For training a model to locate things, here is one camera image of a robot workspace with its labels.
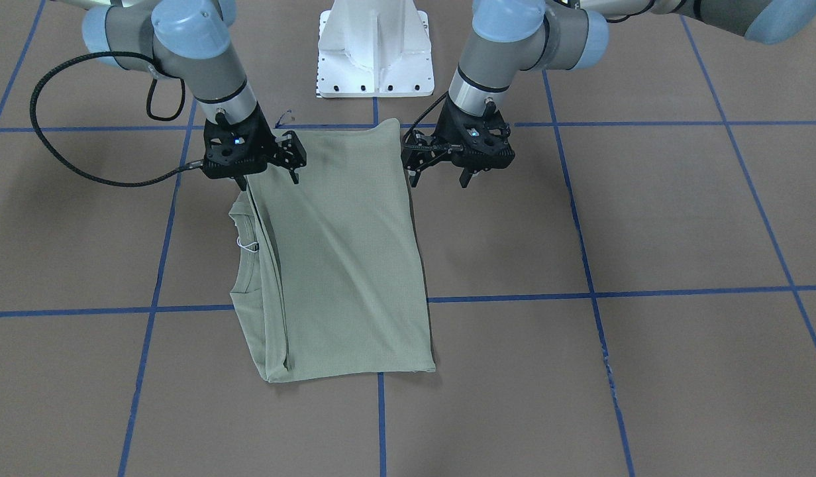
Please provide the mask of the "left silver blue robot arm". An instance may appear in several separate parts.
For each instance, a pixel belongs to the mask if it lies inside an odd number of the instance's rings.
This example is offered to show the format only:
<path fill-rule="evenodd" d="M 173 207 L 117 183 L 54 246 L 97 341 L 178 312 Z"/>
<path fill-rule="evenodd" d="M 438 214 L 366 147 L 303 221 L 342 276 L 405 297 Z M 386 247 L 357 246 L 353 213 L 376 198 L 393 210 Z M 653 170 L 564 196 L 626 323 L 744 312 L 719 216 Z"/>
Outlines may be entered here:
<path fill-rule="evenodd" d="M 441 162 L 460 168 L 460 186 L 502 170 L 516 156 L 501 105 L 518 72 L 577 70 L 598 63 L 610 26 L 637 17 L 681 15 L 760 44 L 795 36 L 816 1 L 475 1 L 472 32 L 432 133 L 411 126 L 401 159 L 411 186 Z"/>

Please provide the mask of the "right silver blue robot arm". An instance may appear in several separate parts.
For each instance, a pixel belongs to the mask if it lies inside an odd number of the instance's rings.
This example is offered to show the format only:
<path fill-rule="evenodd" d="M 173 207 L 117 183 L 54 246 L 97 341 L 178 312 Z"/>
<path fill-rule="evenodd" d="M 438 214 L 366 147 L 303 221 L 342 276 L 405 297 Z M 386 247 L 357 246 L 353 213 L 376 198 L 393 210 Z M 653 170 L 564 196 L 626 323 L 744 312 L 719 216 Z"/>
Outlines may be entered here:
<path fill-rule="evenodd" d="M 204 158 L 208 178 L 232 178 L 245 188 L 248 175 L 269 165 L 293 182 L 306 164 L 294 132 L 277 138 L 256 99 L 230 39 L 233 1 L 87 1 L 82 38 L 90 52 L 114 52 L 110 64 L 177 78 L 205 114 Z"/>

